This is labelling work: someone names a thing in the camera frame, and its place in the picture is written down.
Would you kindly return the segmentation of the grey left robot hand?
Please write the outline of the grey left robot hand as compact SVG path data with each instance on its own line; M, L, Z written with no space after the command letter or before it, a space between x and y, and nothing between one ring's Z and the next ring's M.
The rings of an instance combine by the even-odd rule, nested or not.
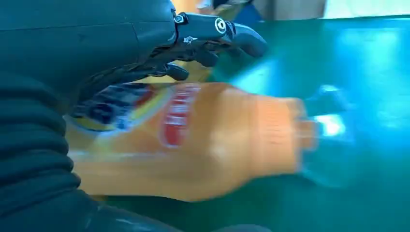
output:
M3 232L171 232L79 189L64 116L112 84L214 66L220 50L261 57L266 41L169 0L3 0L0 3L0 229Z

